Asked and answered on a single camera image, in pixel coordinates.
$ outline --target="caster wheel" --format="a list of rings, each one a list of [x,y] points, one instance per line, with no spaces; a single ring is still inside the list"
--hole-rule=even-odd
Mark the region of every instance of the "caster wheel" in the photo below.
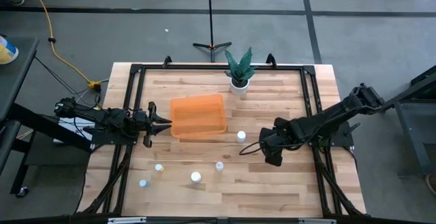
[[[27,187],[22,187],[20,189],[20,192],[15,194],[15,197],[17,198],[22,198],[22,197],[26,197],[26,195],[30,192],[30,190]]]

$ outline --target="white cylinder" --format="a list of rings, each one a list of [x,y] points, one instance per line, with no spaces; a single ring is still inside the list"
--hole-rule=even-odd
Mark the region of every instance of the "white cylinder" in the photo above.
[[[232,79],[230,79],[230,92],[232,92],[235,95],[244,95],[248,91],[248,86],[250,85],[250,80],[248,80],[247,85],[245,85],[242,88],[238,88],[233,85]]]
[[[159,171],[159,172],[162,172],[164,169],[163,169],[164,167],[162,166],[162,164],[157,164],[156,166],[155,166],[155,170],[157,170],[157,171]]]
[[[139,185],[140,185],[141,187],[147,187],[147,186],[149,185],[149,182],[146,181],[146,180],[140,180],[140,181],[139,181]]]
[[[217,171],[223,171],[224,170],[223,162],[218,162],[217,164],[215,164],[215,168],[217,169]]]
[[[236,141],[239,143],[243,143],[245,141],[245,132],[244,131],[238,132],[238,134],[236,135]]]
[[[200,183],[202,181],[202,175],[198,172],[194,172],[191,174],[191,180],[194,183]]]

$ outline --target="black floor stripe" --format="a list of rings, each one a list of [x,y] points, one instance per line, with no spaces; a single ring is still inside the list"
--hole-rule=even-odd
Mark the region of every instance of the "black floor stripe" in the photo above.
[[[129,9],[98,7],[48,7],[51,13],[91,13],[91,14],[208,14],[208,10],[188,9]],[[42,7],[17,6],[0,7],[5,12],[44,12]],[[212,10],[213,14],[229,15],[268,15],[268,16],[305,16],[306,10]],[[347,12],[347,11],[311,11],[312,16],[355,16],[355,17],[432,17],[436,12]]]
[[[303,0],[306,10],[307,28],[309,29],[309,38],[311,40],[313,59],[315,64],[322,64],[320,47],[316,38],[315,24],[313,23],[313,15],[310,0]]]
[[[355,16],[355,17],[436,17],[436,12],[341,12],[313,11],[314,16]]]
[[[209,10],[188,9],[129,9],[99,7],[47,7],[50,13],[90,13],[90,14],[209,14]],[[44,12],[42,7],[0,7],[8,12]],[[229,15],[269,15],[269,16],[304,16],[304,10],[212,10],[213,14]]]

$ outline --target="yellow cable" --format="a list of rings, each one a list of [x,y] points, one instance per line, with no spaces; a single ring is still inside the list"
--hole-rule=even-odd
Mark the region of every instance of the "yellow cable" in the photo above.
[[[44,2],[42,1],[42,0],[39,0],[40,1],[40,3],[41,3],[41,5],[42,5],[42,7],[43,7],[43,9],[44,9],[44,12],[46,13],[46,17],[47,17],[47,21],[48,21],[48,28],[50,29],[50,37],[51,38],[54,38],[53,37],[53,28],[52,28],[52,22],[51,22],[51,20],[50,20],[50,17],[49,17],[49,15],[48,15],[48,12],[47,12],[47,8],[46,8],[46,5],[44,4]],[[51,46],[52,46],[52,51],[53,51],[53,54],[56,56],[56,58],[58,58],[60,61],[62,61],[62,62],[64,62],[65,64],[67,64],[69,67],[71,67],[72,69],[74,69],[74,70],[76,70],[77,71],[77,73],[78,74],[80,74],[86,81],[87,81],[87,83],[88,83],[88,87],[90,88],[90,89],[96,89],[97,87],[96,86],[101,86],[101,84],[102,84],[102,82],[101,81],[98,81],[98,82],[96,82],[96,81],[91,81],[91,80],[89,80],[77,67],[74,67],[71,63],[69,63],[68,61],[66,61],[65,59],[63,59],[62,57],[60,57],[58,54],[57,54],[57,52],[56,52],[56,50],[55,50],[55,44],[53,43],[53,42],[50,42],[50,44],[51,44]]]

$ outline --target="potted plant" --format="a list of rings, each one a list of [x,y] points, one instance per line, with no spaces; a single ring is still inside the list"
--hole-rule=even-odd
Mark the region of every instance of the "potted plant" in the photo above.
[[[224,73],[232,78],[230,80],[230,91],[235,95],[244,95],[248,86],[250,85],[250,78],[254,75],[254,67],[250,67],[251,64],[251,47],[247,53],[244,54],[242,59],[237,63],[230,52],[225,51],[225,57],[229,63],[230,71],[224,71]]]

